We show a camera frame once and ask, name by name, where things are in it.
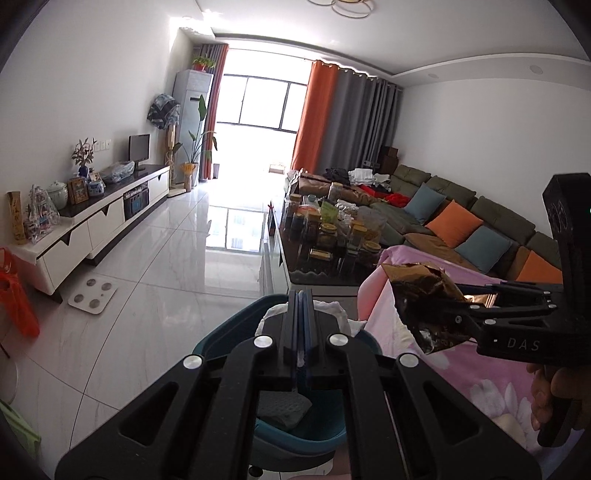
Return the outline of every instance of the orange curtain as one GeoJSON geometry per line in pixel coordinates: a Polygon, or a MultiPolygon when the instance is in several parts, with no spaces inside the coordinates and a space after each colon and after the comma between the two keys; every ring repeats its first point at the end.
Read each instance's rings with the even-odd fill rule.
{"type": "Polygon", "coordinates": [[[312,64],[308,90],[295,138],[291,168],[316,173],[322,138],[329,120],[339,67],[316,60],[312,64]]]}

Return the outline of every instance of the window frame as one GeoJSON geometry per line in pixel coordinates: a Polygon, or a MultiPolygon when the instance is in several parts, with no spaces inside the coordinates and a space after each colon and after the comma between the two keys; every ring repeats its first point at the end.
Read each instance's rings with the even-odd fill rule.
{"type": "Polygon", "coordinates": [[[224,77],[240,77],[240,78],[245,78],[246,79],[246,83],[244,84],[244,92],[242,94],[242,103],[240,105],[240,114],[238,115],[238,123],[236,123],[236,122],[216,122],[216,123],[222,124],[222,125],[240,125],[242,127],[265,128],[267,130],[273,130],[275,132],[285,132],[285,133],[288,133],[288,134],[296,134],[297,133],[297,130],[287,130],[287,129],[283,128],[283,120],[285,118],[285,109],[287,107],[287,99],[289,98],[289,95],[290,95],[291,85],[300,85],[302,87],[308,88],[308,84],[307,83],[291,82],[289,80],[274,79],[274,78],[269,78],[269,77],[258,77],[256,75],[239,75],[237,73],[224,73],[223,76],[224,77]],[[246,88],[248,88],[248,80],[249,79],[273,80],[275,82],[283,82],[283,83],[286,83],[287,84],[287,88],[285,90],[285,98],[283,99],[283,109],[281,110],[281,119],[279,121],[279,128],[265,127],[263,125],[243,124],[243,123],[240,122],[240,120],[242,119],[242,107],[244,106],[244,98],[246,96],[246,88]]]}

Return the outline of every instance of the ceiling light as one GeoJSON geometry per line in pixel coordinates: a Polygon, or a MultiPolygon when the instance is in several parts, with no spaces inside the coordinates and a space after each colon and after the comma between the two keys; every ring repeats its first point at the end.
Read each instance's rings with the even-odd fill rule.
{"type": "Polygon", "coordinates": [[[542,75],[544,73],[544,70],[542,70],[540,67],[538,67],[537,65],[531,65],[530,66],[530,70],[535,73],[536,75],[542,75]]]}
{"type": "Polygon", "coordinates": [[[374,10],[372,0],[308,0],[319,7],[331,7],[333,12],[346,18],[368,18],[374,10]]]}

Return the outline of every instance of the white wall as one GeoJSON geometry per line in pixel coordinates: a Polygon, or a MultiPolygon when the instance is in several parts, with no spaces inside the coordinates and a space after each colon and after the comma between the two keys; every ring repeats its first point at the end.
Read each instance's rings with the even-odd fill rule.
{"type": "MultiPolygon", "coordinates": [[[[124,160],[129,135],[152,134],[146,120],[159,93],[172,93],[193,46],[182,17],[202,20],[194,0],[51,0],[0,73],[0,194],[67,180],[79,138],[113,140],[95,154],[100,170],[124,160]]],[[[0,245],[11,242],[8,202],[0,204],[0,245]]]]}
{"type": "Polygon", "coordinates": [[[591,92],[537,80],[458,80],[405,89],[402,163],[476,190],[551,234],[553,174],[591,171],[591,92]]]}

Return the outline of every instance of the tile floor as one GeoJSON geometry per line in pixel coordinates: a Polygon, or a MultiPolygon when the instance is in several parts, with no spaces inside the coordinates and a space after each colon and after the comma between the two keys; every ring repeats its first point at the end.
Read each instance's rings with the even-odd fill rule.
{"type": "MultiPolygon", "coordinates": [[[[53,477],[59,459],[146,389],[217,325],[261,295],[261,235],[267,203],[282,176],[214,180],[169,199],[129,233],[98,267],[81,265],[60,287],[58,305],[32,291],[41,335],[11,328],[0,355],[0,398],[42,437],[38,461],[53,477]],[[92,315],[67,299],[98,274],[118,285],[92,315]]],[[[325,466],[315,473],[326,473],[325,466]]],[[[264,480],[294,474],[266,472],[264,480]]]]}

